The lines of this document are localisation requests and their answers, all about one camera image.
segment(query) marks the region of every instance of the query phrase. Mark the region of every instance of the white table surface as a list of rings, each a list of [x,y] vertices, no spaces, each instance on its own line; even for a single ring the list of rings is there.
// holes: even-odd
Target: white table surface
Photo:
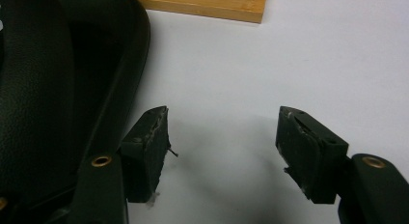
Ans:
[[[281,105],[308,112],[409,179],[409,0],[267,0],[262,24],[149,11],[132,123],[169,107],[154,203],[130,223],[339,223],[285,174]]]

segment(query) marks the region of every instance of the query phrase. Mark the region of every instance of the black vinyl upholstery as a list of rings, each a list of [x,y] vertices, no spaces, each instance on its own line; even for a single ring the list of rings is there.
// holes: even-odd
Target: black vinyl upholstery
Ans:
[[[150,25],[137,0],[0,3],[0,192],[30,208],[119,146]]]

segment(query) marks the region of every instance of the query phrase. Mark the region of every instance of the black plastic part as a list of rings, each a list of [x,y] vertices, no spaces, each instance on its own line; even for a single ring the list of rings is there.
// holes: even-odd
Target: black plastic part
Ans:
[[[308,199],[334,204],[337,172],[348,144],[304,111],[281,107],[276,147],[288,164],[286,172]]]
[[[355,154],[348,179],[365,218],[361,223],[409,223],[409,184],[391,162],[375,155]],[[356,203],[341,197],[346,206],[356,207]]]
[[[120,147],[128,202],[145,203],[150,199],[170,147],[166,106],[145,112]]]
[[[127,223],[123,169],[121,158],[117,154],[97,154],[84,161],[68,223]]]

